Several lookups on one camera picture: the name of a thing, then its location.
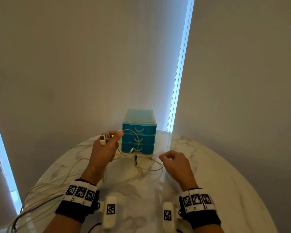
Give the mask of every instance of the black cable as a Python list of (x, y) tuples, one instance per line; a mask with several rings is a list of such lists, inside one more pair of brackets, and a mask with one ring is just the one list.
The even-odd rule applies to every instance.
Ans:
[(93, 225), (92, 228), (88, 231), (88, 233), (90, 233), (90, 232), (93, 230), (94, 227), (99, 226), (99, 225), (101, 225), (101, 222), (99, 222), (99, 223)]
[(37, 207), (34, 207), (34, 208), (32, 208), (32, 209), (30, 209), (30, 210), (28, 210), (28, 211), (22, 212), (22, 213), (19, 214), (19, 215), (17, 216), (17, 218), (14, 220), (14, 222), (13, 222), (13, 224), (12, 224), (12, 229), (14, 229), (14, 231), (16, 231), (16, 223), (17, 223), (18, 219), (20, 219), (22, 216), (24, 216), (25, 214), (27, 214), (27, 213), (29, 213), (29, 212), (32, 212), (32, 211), (36, 210), (37, 208), (43, 206), (44, 204), (47, 204), (48, 202), (50, 202), (50, 201), (52, 201), (52, 200), (54, 200), (54, 199), (57, 199), (57, 198), (59, 198), (59, 197), (61, 197), (61, 196), (63, 196), (63, 195), (64, 195), (64, 194), (57, 195), (57, 196), (51, 198), (50, 200), (47, 200), (47, 201), (45, 201), (44, 203), (38, 205)]

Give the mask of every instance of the wristband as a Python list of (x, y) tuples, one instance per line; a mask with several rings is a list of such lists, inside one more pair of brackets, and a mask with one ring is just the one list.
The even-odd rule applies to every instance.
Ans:
[(211, 196), (203, 189), (187, 190), (179, 197), (181, 217), (193, 229), (209, 224), (221, 225)]
[(99, 191), (96, 186), (84, 181), (73, 181), (55, 213), (83, 223), (85, 217), (97, 209), (98, 199)]

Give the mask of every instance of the hand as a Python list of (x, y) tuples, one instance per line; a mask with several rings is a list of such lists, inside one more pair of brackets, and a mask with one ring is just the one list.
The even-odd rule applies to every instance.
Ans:
[(183, 153), (174, 150), (159, 156), (170, 176), (179, 183), (182, 191), (198, 188), (189, 160)]
[(116, 149), (119, 147), (118, 141), (124, 135), (122, 131), (110, 131), (109, 133), (114, 137), (107, 144), (101, 145), (99, 138), (94, 141), (88, 166), (81, 175), (82, 179), (94, 185), (97, 185), (103, 178), (106, 166), (115, 157)]

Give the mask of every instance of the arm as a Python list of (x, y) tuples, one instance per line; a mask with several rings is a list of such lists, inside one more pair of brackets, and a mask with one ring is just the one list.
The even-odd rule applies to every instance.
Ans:
[[(113, 131), (110, 134), (114, 137), (106, 145), (101, 145), (99, 139), (94, 141), (88, 166), (81, 175), (82, 179), (93, 185), (97, 185), (103, 178), (107, 164), (115, 157), (118, 141), (124, 135), (122, 131)], [(79, 233), (81, 226), (80, 222), (57, 214), (43, 233)]]
[[(189, 160), (183, 153), (174, 150), (168, 151), (159, 156), (166, 171), (179, 183), (182, 191), (198, 188), (194, 174), (191, 170)], [(224, 233), (219, 225), (211, 224), (194, 229), (195, 233)]]

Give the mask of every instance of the round table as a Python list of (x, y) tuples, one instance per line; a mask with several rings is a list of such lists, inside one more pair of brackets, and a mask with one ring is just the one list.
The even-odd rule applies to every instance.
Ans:
[[(73, 164), (82, 159), (89, 158), (93, 137), (62, 155), (44, 173), (39, 183), (50, 182), (63, 175), (67, 175)], [(157, 131), (153, 159), (158, 160), (158, 155), (168, 150), (182, 152), (189, 159), (195, 179), (201, 188), (207, 189), (211, 194), (217, 213), (222, 221), (225, 233), (232, 232), (277, 232), (271, 216), (264, 203), (249, 184), (249, 182), (226, 160), (207, 147), (173, 133)], [(144, 168), (158, 169), (159, 164), (144, 158), (138, 159)], [(87, 165), (87, 160), (79, 161), (73, 168), (66, 183), (80, 177), (82, 170)], [(54, 183), (62, 183), (65, 176)], [(143, 171), (143, 174), (134, 166), (133, 155), (112, 161), (106, 170), (104, 182), (97, 185), (100, 190), (100, 200), (108, 195), (117, 196), (118, 207), (116, 225), (108, 232), (162, 232), (162, 205), (172, 202), (179, 207), (178, 197), (181, 193), (179, 185), (170, 177), (163, 168), (156, 172)], [(56, 191), (63, 192), (67, 188), (50, 189), (43, 194), (34, 196), (33, 200), (43, 198)], [(19, 232), (40, 233), (50, 220), (59, 204), (59, 199), (41, 207), (19, 220), (19, 226), (25, 224)], [(88, 230), (96, 223), (101, 222), (102, 214), (95, 212), (89, 215), (82, 225), (81, 232)], [(177, 220), (176, 227), (184, 233), (193, 232), (188, 222)], [(100, 226), (95, 227), (91, 233), (102, 232)]]

